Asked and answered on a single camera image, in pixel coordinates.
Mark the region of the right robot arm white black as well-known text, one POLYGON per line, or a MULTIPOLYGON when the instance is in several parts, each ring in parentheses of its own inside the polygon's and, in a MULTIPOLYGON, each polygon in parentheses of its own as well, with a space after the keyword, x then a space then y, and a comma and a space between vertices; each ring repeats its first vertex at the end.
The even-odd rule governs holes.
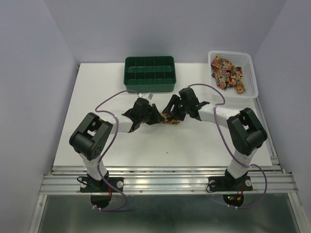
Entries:
POLYGON ((215 123, 219 131, 222 127, 227 128, 235 150, 229 152, 232 160, 225 174, 209 178, 210 190, 231 191, 239 187, 252 190, 247 173, 251 167, 260 168, 252 163, 252 158, 267 140, 267 132, 251 108, 232 110, 222 108, 224 104, 224 101, 215 105, 200 102, 194 90, 187 87, 171 97, 163 113, 167 115, 167 121, 183 121, 190 116, 198 121, 215 123))

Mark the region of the paisley flamingo patterned tie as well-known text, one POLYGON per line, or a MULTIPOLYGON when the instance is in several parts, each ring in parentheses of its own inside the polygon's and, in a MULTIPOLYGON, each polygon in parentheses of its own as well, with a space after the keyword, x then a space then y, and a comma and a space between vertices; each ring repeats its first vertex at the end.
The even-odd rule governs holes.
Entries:
POLYGON ((166 114, 166 113, 160 113, 160 114, 163 117, 163 121, 161 122, 162 124, 178 125, 180 123, 180 120, 174 119, 171 114, 166 114))

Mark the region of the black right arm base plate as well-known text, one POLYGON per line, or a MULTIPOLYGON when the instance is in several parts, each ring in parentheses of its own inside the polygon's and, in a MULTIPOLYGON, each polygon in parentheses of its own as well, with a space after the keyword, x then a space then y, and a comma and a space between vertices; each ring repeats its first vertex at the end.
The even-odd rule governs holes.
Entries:
POLYGON ((234 179, 225 176, 213 176, 208 178, 209 192, 238 192, 252 191, 253 186, 249 176, 234 179))

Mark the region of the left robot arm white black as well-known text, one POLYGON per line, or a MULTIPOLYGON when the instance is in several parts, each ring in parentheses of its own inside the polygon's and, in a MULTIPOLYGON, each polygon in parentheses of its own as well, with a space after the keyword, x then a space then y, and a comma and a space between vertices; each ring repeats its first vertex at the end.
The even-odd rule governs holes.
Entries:
POLYGON ((88 113, 69 139, 69 144, 82 158, 87 175, 92 178, 91 185, 97 191, 104 191, 108 187, 108 174, 102 162, 102 156, 107 147, 109 136, 116 139, 117 133, 132 133, 141 124, 154 125, 164 121, 155 104, 148 99, 138 98, 133 107, 125 113, 115 115, 109 111, 107 117, 101 118, 95 113, 88 113))

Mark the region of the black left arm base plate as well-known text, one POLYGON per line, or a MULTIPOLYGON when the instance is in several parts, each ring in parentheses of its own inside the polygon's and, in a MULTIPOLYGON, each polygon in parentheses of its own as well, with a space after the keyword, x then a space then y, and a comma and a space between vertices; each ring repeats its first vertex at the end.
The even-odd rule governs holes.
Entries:
MULTIPOLYGON (((107 193, 110 187, 103 181, 97 181, 90 176, 78 176, 77 181, 80 183, 81 193, 107 193)), ((123 177, 110 177, 107 181, 116 189, 123 191, 123 185, 117 187, 118 182, 124 182, 123 177)))

